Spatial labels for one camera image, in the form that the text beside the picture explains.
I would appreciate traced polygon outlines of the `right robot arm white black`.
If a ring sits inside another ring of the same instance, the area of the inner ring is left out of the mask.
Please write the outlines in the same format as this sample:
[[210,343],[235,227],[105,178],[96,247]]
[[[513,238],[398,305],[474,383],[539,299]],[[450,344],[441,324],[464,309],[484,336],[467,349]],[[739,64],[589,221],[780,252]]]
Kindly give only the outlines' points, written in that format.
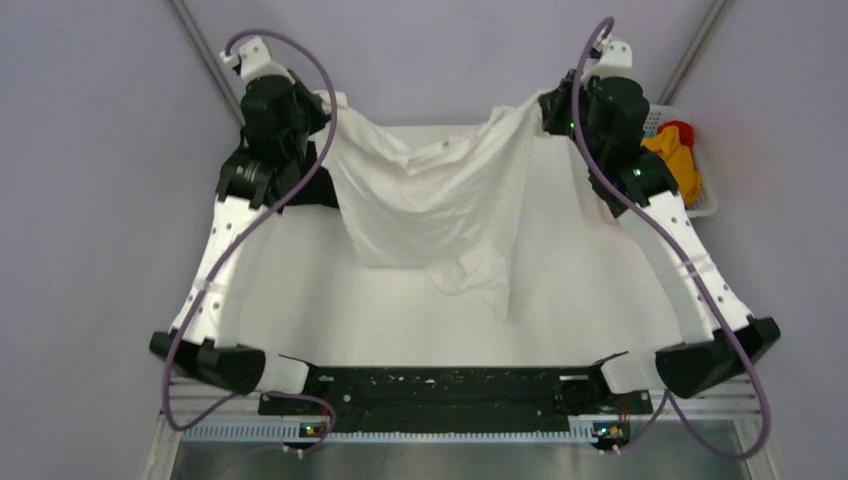
[[589,404],[612,412],[635,390],[689,399],[745,374],[763,390],[755,365],[780,339],[771,317],[756,317],[732,291],[688,217],[664,160],[643,146],[650,110],[634,80],[570,70],[538,99],[543,130],[572,140],[596,198],[637,243],[667,296],[681,339],[654,351],[621,354],[586,385]]

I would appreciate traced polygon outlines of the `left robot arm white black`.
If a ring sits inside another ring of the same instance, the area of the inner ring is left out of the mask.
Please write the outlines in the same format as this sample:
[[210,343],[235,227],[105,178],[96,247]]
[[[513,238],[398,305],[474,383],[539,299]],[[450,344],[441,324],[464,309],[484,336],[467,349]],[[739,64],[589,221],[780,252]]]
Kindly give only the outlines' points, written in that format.
[[329,122],[321,98],[293,74],[246,83],[240,143],[223,163],[213,224],[186,305],[149,349],[167,372],[230,393],[281,391],[297,413],[319,404],[320,386],[302,360],[245,345],[241,310],[265,243],[283,208],[338,205],[329,173],[316,166],[311,135]]

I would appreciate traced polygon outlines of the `white t shirt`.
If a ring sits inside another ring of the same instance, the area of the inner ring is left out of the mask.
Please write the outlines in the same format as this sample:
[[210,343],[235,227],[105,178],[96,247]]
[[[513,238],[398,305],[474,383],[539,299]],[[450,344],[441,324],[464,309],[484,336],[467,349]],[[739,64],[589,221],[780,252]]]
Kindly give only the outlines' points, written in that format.
[[346,232],[369,267],[420,267],[452,296],[468,295],[505,321],[532,147],[541,131],[532,95],[488,120],[413,146],[343,104],[327,147]]

